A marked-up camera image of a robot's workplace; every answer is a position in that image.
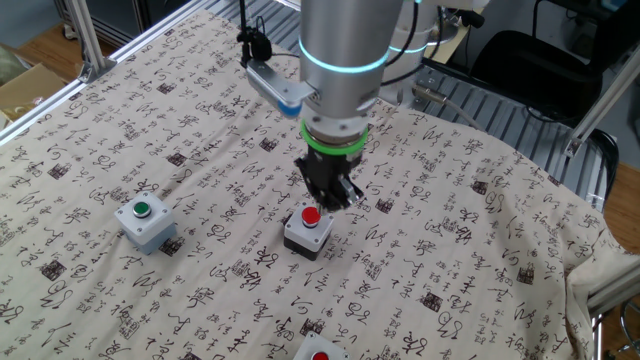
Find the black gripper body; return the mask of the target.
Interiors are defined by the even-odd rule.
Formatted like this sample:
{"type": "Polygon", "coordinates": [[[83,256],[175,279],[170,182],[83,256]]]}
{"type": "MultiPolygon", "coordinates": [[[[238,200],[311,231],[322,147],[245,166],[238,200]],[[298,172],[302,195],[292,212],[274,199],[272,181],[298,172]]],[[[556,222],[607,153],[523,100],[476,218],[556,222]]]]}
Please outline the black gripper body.
{"type": "Polygon", "coordinates": [[[306,159],[310,168],[316,170],[326,182],[326,197],[328,197],[329,182],[340,175],[350,179],[351,171],[361,163],[361,152],[329,155],[318,150],[310,150],[306,159]]]}

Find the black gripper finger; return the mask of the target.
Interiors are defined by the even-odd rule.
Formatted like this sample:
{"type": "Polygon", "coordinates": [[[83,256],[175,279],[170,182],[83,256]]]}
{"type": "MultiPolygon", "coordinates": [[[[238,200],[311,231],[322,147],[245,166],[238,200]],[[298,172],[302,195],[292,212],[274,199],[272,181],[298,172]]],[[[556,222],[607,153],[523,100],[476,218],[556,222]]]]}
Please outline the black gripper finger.
{"type": "Polygon", "coordinates": [[[363,196],[363,192],[348,178],[338,176],[329,182],[328,210],[343,210],[351,207],[363,196]]]}
{"type": "Polygon", "coordinates": [[[307,191],[316,203],[316,208],[318,210],[327,210],[326,182],[316,170],[310,168],[305,157],[297,158],[294,164],[300,171],[307,191]]]}

